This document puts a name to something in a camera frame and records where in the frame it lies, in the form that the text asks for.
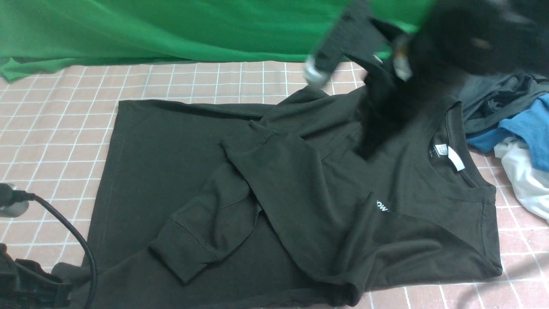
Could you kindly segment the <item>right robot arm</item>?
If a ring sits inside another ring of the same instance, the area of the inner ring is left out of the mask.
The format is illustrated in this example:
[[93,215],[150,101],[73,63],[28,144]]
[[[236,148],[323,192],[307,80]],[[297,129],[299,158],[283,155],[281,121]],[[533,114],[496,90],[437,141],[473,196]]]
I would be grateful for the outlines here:
[[367,16],[406,59],[410,77],[368,100],[372,115],[409,121],[434,108],[468,76],[548,76],[546,0],[438,0],[410,35]]

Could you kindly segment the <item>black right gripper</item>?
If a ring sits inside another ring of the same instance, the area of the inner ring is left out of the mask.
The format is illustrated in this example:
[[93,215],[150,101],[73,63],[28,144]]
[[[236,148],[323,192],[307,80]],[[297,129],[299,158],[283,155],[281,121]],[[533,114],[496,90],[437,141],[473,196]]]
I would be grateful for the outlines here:
[[410,35],[373,17],[343,19],[344,55],[367,71],[365,85],[343,97],[363,121],[411,121],[425,111],[429,32]]

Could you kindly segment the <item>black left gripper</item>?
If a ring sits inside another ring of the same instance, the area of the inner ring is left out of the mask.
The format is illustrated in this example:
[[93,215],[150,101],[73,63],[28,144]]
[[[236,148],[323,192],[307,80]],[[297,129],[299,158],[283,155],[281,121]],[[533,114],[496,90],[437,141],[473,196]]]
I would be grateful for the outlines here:
[[57,309],[70,305],[72,285],[45,272],[39,263],[12,259],[0,245],[0,307]]

